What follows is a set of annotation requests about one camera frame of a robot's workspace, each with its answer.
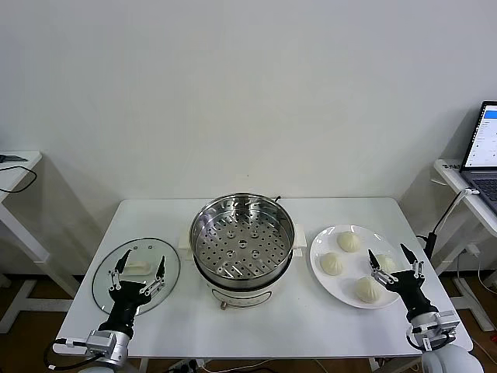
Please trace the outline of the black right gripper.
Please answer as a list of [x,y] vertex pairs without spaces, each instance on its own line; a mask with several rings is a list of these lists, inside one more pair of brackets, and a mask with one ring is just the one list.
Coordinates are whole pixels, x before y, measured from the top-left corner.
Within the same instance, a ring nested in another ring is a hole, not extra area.
[[371,277],[383,287],[390,287],[390,291],[399,294],[406,309],[406,319],[411,322],[415,317],[430,312],[438,312],[438,308],[422,292],[424,274],[422,267],[424,262],[419,261],[415,254],[403,243],[401,250],[405,255],[412,270],[399,272],[386,271],[380,264],[374,252],[369,249],[369,264]]

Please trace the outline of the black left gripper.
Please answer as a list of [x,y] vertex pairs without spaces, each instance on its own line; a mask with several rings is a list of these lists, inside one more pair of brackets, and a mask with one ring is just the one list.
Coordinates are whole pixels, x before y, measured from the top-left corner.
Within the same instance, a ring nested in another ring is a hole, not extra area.
[[108,319],[101,324],[102,331],[120,332],[133,335],[134,318],[137,309],[146,305],[151,298],[165,285],[165,257],[162,256],[155,274],[155,279],[146,284],[137,282],[120,282],[127,259],[131,253],[128,249],[124,255],[117,260],[113,270],[109,272],[111,285],[109,295],[113,300],[113,307]]

